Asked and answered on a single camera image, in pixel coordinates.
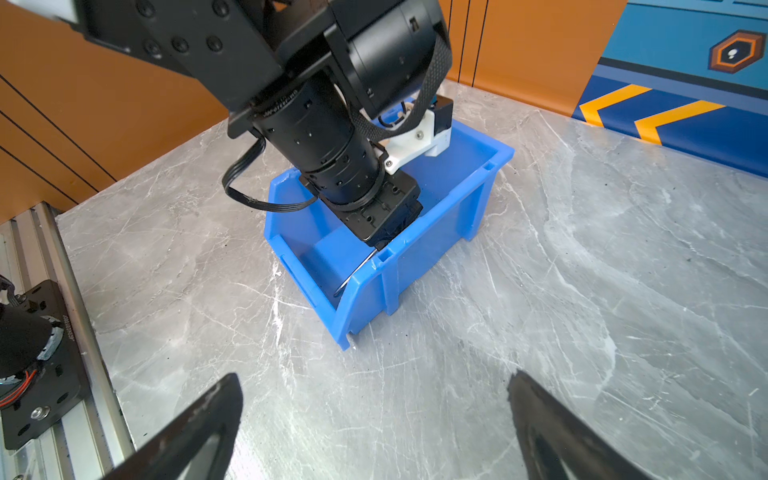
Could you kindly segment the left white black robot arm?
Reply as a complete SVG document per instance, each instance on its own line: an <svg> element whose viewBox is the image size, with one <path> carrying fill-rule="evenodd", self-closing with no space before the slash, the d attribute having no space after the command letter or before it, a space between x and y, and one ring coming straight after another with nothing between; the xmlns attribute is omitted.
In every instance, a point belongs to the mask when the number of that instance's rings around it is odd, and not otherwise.
<svg viewBox="0 0 768 480"><path fill-rule="evenodd" d="M452 65L436 1L26 1L100 46L198 80L255 144L225 173L226 194L268 146L368 246L384 248L421 212L419 187L384 142L418 127Z"/></svg>

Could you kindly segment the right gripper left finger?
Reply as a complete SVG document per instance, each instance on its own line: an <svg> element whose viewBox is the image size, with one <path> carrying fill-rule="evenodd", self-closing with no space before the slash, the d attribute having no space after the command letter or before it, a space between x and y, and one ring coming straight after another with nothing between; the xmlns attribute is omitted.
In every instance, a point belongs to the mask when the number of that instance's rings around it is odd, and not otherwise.
<svg viewBox="0 0 768 480"><path fill-rule="evenodd" d="M234 453L243 392L223 376L107 479L223 479Z"/></svg>

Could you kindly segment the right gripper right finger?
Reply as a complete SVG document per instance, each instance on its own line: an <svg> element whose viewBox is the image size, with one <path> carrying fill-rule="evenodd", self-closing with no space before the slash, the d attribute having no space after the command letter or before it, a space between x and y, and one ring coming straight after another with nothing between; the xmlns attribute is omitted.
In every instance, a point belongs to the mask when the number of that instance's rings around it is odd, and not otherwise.
<svg viewBox="0 0 768 480"><path fill-rule="evenodd" d="M646 479L523 370L508 387L516 437L530 479Z"/></svg>

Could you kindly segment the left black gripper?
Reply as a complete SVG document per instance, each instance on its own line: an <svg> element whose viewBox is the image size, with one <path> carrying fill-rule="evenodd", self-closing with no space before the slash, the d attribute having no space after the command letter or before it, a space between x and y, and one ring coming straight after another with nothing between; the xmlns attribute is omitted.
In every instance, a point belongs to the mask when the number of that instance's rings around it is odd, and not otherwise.
<svg viewBox="0 0 768 480"><path fill-rule="evenodd" d="M323 203L359 240L383 249L418 218L423 208L418 200L420 192L412 176L398 171L384 176L381 189L365 206L343 212L326 200Z"/></svg>

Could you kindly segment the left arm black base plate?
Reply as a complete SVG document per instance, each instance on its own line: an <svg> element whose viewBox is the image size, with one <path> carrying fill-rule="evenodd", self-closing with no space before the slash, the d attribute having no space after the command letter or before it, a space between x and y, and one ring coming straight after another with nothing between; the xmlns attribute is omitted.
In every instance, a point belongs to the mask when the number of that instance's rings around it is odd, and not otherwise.
<svg viewBox="0 0 768 480"><path fill-rule="evenodd" d="M45 280L18 306L1 306L1 423L18 450L90 393L58 284Z"/></svg>

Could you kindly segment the black handled screwdriver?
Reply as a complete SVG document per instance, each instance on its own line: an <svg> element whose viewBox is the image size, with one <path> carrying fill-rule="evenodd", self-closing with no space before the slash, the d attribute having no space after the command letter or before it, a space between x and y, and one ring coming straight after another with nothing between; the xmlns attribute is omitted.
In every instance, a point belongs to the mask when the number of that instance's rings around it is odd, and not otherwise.
<svg viewBox="0 0 768 480"><path fill-rule="evenodd" d="M340 297L344 290L346 289L349 282L352 280L354 275L359 272L373 257L376 256L378 251L376 249L373 249L366 257L365 259L347 276L347 278L341 283L341 285L334 291L333 297L338 298Z"/></svg>

